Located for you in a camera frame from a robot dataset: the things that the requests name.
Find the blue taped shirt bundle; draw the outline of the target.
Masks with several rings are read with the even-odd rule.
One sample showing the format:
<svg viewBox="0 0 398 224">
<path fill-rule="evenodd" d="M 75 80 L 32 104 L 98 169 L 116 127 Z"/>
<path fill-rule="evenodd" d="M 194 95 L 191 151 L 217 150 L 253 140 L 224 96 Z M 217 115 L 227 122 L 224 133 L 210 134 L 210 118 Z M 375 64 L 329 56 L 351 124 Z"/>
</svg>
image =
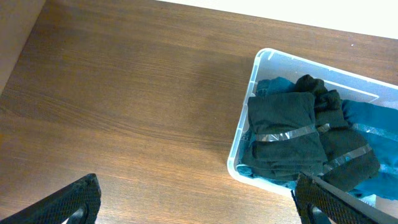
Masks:
<svg viewBox="0 0 398 224">
<path fill-rule="evenodd" d="M 397 110 L 371 103 L 343 100 L 345 120 L 362 134 L 379 163 L 378 175 L 365 180 L 349 193 L 357 198 L 370 195 L 397 199 Z"/>
</svg>

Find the black taped shirt bundle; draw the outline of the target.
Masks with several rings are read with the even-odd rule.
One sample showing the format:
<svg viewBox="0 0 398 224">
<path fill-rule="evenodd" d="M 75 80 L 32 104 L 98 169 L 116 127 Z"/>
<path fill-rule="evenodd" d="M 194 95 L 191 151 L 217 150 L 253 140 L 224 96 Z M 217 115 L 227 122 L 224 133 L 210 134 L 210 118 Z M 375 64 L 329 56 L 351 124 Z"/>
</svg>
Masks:
<svg viewBox="0 0 398 224">
<path fill-rule="evenodd" d="M 368 141 L 344 119 L 340 94 L 327 90 L 323 80 L 310 75 L 299 78 L 294 90 L 315 97 L 315 127 L 327 156 L 320 178 L 349 192 L 376 177 L 380 163 Z"/>
</svg>

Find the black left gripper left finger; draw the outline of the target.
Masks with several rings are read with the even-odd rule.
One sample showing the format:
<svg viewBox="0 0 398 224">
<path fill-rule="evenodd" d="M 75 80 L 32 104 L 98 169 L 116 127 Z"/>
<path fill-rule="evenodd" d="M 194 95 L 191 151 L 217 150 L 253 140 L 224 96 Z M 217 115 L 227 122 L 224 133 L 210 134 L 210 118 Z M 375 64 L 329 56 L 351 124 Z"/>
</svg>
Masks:
<svg viewBox="0 0 398 224">
<path fill-rule="evenodd" d="M 87 174 L 1 223 L 94 223 L 101 206 L 96 174 Z"/>
</svg>

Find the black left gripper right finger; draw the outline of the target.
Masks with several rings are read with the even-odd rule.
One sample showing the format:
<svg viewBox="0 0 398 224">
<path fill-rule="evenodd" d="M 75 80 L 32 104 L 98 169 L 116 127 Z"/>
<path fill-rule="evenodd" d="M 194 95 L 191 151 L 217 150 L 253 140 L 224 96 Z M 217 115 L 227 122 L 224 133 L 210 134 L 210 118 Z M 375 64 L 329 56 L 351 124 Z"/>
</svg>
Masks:
<svg viewBox="0 0 398 224">
<path fill-rule="evenodd" d="M 302 223 L 397 223 L 397 218 L 307 172 L 299 174 L 291 193 Z"/>
</svg>

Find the black taped cloth bundle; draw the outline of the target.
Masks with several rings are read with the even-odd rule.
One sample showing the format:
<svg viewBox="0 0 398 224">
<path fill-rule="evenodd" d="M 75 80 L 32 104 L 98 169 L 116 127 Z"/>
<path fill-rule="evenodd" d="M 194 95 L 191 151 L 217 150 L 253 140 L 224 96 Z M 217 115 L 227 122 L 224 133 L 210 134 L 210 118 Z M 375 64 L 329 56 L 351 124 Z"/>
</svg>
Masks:
<svg viewBox="0 0 398 224">
<path fill-rule="evenodd" d="M 315 128 L 311 93 L 280 93 L 248 99 L 251 143 L 236 169 L 241 175 L 296 180 L 319 174 L 327 157 Z"/>
</svg>

